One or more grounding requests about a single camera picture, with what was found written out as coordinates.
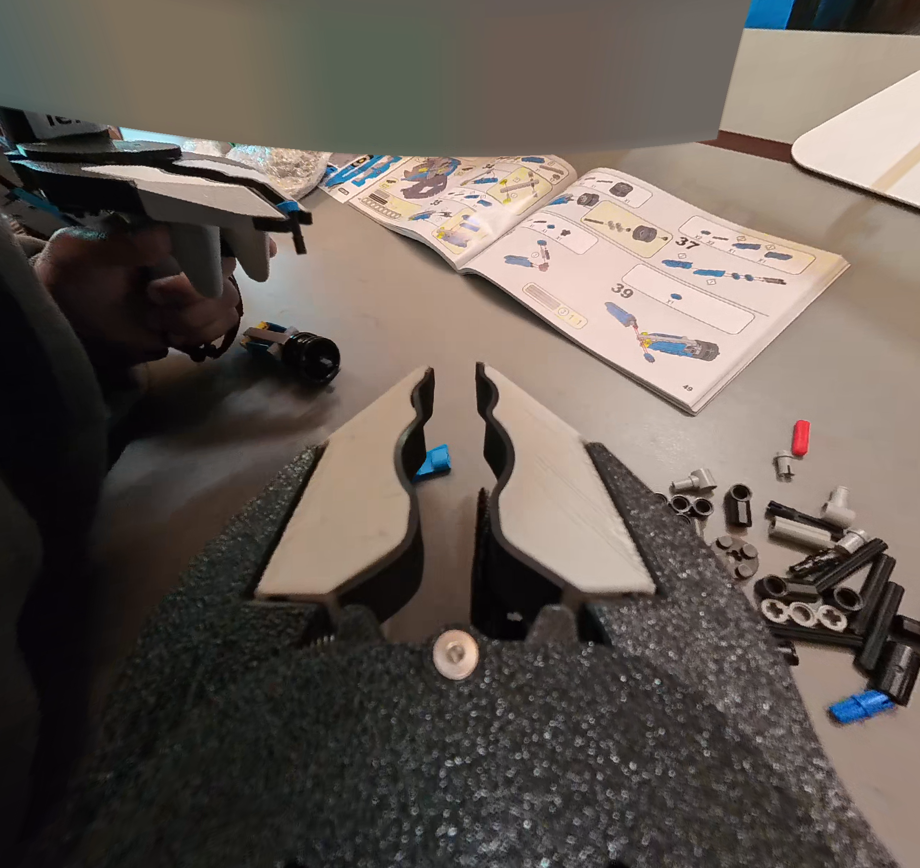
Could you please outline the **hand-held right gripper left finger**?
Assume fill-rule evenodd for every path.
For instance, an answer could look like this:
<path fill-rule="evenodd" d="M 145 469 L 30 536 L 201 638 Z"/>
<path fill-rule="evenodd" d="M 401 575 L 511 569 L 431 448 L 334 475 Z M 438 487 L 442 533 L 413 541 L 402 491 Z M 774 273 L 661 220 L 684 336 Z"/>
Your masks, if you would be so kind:
<path fill-rule="evenodd" d="M 435 378 L 419 367 L 328 437 L 259 581 L 258 601 L 350 606 L 380 623 L 415 595 L 423 573 L 414 478 L 427 456 Z"/>

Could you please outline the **grey desk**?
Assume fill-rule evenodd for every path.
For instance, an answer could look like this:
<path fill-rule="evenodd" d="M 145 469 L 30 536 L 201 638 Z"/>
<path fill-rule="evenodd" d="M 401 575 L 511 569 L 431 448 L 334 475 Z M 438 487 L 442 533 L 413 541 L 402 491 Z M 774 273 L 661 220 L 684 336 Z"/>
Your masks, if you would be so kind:
<path fill-rule="evenodd" d="M 114 466 L 97 529 L 102 571 L 95 667 L 104 686 L 148 611 L 186 563 L 302 448 L 320 442 L 409 370 L 435 370 L 427 441 L 446 443 L 452 473 L 425 485 L 425 570 L 387 632 L 419 640 L 468 619 L 482 457 L 475 363 L 498 368 L 581 435 L 601 441 L 653 491 L 708 468 L 718 497 L 753 489 L 819 510 L 850 488 L 857 526 L 886 540 L 918 616 L 918 214 L 824 183 L 778 161 L 702 145 L 571 157 L 579 172 L 615 168 L 746 227 L 838 253 L 850 269 L 698 416 L 604 367 L 494 287 L 461 277 L 428 249 L 321 193 L 308 253 L 287 240 L 270 280 L 239 284 L 247 319 L 326 335 L 335 388 L 310 394 L 261 377 L 239 347 L 193 366 L 172 355 L 145 375 L 149 414 Z M 811 422 L 795 477 L 774 456 Z"/>
<path fill-rule="evenodd" d="M 791 144 L 918 69 L 918 35 L 745 29 L 719 128 Z"/>

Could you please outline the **clear bubble wrap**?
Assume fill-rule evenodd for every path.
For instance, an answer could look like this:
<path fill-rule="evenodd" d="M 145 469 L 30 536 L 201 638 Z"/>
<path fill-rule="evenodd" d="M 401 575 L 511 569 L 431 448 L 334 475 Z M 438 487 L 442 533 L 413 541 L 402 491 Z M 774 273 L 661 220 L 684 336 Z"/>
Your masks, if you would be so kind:
<path fill-rule="evenodd" d="M 265 175 L 282 194 L 301 200 L 323 180 L 332 153 L 252 145 L 232 146 L 226 159 Z"/>

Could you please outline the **person's left hand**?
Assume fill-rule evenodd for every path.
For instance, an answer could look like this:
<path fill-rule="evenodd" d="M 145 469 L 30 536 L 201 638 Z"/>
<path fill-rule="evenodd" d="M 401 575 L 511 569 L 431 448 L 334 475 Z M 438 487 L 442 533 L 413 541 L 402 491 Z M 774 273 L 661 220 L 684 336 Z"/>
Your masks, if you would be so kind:
<path fill-rule="evenodd" d="M 207 298 L 183 273 L 152 277 L 152 269 L 171 256 L 165 225 L 68 229 L 52 236 L 32 268 L 86 346 L 137 366 L 169 350 L 212 345 L 238 327 L 236 262 L 223 260 L 222 291 Z"/>

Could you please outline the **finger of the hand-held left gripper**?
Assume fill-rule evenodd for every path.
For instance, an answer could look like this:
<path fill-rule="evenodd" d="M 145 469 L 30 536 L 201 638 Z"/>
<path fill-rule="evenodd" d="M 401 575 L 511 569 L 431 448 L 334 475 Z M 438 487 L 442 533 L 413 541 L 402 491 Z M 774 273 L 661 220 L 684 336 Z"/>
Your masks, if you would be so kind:
<path fill-rule="evenodd" d="M 235 161 L 183 153 L 179 158 L 179 168 L 208 180 L 247 187 L 271 205 L 295 203 L 293 197 L 283 193 L 267 175 Z"/>
<path fill-rule="evenodd" d="M 287 213 L 272 205 L 256 190 L 232 184 L 222 176 L 200 177 L 180 170 L 166 172 L 146 165 L 89 165 L 85 174 L 119 179 L 146 195 L 159 195 L 174 202 L 209 207 L 238 217 L 281 220 Z"/>

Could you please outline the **red and grey pin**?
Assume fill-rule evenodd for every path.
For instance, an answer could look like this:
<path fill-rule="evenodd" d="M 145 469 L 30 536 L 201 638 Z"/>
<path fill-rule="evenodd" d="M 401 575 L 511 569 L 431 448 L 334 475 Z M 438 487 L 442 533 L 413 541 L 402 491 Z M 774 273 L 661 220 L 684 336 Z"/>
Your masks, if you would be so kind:
<path fill-rule="evenodd" d="M 797 463 L 808 454 L 811 445 L 811 422 L 799 419 L 795 422 L 789 446 L 776 451 L 773 464 L 776 480 L 791 481 L 796 474 Z"/>

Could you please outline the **white folding stand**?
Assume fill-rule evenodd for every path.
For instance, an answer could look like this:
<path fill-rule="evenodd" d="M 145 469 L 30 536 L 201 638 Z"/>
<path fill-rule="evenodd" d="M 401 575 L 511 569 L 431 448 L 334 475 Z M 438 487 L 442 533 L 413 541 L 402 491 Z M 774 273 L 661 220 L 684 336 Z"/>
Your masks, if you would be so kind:
<path fill-rule="evenodd" d="M 835 115 L 799 137 L 802 169 L 919 208 L 919 73 Z"/>

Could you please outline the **blue sticker sheet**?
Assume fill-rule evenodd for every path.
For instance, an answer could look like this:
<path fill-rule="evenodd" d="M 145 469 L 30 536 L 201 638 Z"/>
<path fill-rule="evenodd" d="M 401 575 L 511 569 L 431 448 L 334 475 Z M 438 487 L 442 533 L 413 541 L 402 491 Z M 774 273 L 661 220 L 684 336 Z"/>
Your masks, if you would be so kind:
<path fill-rule="evenodd" d="M 349 202 L 405 161 L 393 155 L 333 153 L 317 187 L 340 202 Z"/>

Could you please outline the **pile of small building pieces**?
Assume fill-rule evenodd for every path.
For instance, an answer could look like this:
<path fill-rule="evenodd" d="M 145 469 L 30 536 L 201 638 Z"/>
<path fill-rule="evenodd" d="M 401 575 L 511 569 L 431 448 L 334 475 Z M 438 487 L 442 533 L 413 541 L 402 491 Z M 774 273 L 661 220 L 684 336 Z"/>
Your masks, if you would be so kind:
<path fill-rule="evenodd" d="M 865 723 L 918 698 L 918 616 L 903 610 L 906 588 L 894 578 L 889 544 L 857 528 L 845 486 L 818 515 L 766 502 L 767 539 L 801 554 L 779 574 L 759 575 L 752 488 L 733 483 L 721 504 L 727 530 L 709 547 L 736 585 L 751 586 L 756 617 L 785 663 L 798 667 L 801 648 L 841 652 L 866 679 L 863 690 L 827 707 L 830 721 Z"/>

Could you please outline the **open instruction booklet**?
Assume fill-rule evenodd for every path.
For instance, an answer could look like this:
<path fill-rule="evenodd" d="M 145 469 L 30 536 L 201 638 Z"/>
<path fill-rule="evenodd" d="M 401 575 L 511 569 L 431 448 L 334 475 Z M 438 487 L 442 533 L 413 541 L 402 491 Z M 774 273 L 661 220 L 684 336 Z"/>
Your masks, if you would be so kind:
<path fill-rule="evenodd" d="M 578 177 L 547 154 L 404 158 L 344 203 L 690 415 L 849 267 L 609 168 Z"/>

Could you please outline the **black wheel blue beam assembly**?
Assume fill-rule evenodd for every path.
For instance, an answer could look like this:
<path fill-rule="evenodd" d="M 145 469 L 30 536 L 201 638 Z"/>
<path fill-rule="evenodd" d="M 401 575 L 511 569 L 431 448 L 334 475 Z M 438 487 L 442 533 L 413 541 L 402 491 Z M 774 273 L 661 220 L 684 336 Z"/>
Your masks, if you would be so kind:
<path fill-rule="evenodd" d="M 339 375 L 338 345 L 328 337 L 293 326 L 259 322 L 247 328 L 240 345 L 250 356 L 286 368 L 313 387 L 326 386 Z"/>

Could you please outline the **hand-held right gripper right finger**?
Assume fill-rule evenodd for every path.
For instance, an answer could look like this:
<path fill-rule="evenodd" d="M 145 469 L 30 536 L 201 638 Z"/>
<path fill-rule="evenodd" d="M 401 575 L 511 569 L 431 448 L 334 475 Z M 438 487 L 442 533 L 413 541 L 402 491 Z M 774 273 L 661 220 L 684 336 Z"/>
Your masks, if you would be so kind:
<path fill-rule="evenodd" d="M 579 622 L 587 604 L 653 597 L 654 575 L 589 442 L 499 370 L 477 363 L 475 383 L 495 477 L 477 502 L 477 631 L 522 641 L 546 608 Z"/>

